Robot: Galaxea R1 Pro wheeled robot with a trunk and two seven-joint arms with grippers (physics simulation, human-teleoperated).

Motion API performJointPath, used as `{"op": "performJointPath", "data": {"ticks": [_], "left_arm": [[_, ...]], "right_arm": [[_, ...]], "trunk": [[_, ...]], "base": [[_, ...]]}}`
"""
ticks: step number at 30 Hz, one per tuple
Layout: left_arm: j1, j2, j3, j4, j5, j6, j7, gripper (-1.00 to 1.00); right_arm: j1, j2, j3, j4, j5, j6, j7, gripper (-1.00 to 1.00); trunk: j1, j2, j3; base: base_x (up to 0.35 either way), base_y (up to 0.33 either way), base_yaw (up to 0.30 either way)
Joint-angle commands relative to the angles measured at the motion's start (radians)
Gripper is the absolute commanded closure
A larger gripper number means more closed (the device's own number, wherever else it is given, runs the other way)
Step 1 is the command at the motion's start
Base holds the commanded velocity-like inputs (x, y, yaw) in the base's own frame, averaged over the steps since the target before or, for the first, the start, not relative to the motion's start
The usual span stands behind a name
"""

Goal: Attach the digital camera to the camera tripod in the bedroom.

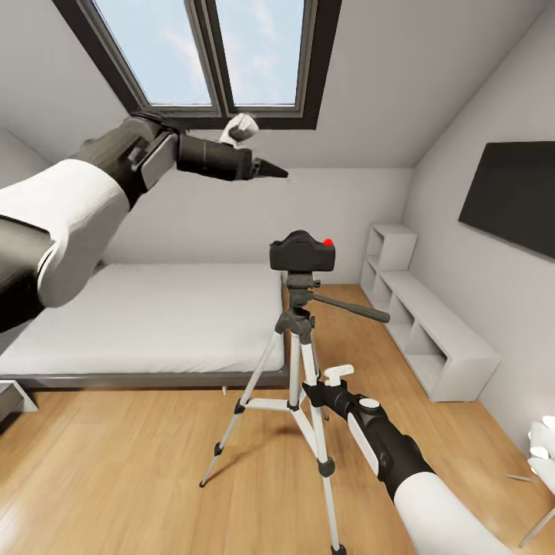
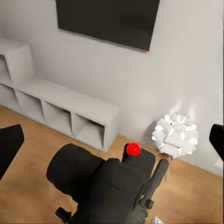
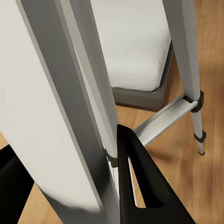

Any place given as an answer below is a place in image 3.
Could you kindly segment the camera tripod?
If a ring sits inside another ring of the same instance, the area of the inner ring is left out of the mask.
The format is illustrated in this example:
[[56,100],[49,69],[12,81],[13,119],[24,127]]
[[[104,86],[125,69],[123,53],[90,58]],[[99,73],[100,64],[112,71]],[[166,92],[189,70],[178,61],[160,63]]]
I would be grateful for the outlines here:
[[[190,111],[203,156],[195,3],[162,3],[184,93],[133,131]],[[120,224],[118,124],[91,0],[0,0],[0,131],[63,224]]]

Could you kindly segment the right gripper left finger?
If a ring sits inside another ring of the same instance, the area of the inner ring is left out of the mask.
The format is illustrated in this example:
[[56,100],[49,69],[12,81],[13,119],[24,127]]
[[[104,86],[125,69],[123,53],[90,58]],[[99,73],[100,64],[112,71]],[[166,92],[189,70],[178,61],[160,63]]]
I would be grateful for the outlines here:
[[11,146],[0,149],[0,224],[18,224],[34,183]]

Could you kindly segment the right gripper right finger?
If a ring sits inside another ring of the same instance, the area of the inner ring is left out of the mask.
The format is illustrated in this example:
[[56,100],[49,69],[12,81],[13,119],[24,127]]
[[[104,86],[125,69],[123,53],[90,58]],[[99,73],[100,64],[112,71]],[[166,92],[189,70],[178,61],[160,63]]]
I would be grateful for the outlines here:
[[[135,132],[117,125],[120,224],[196,224]],[[136,206],[132,163],[146,208]]]

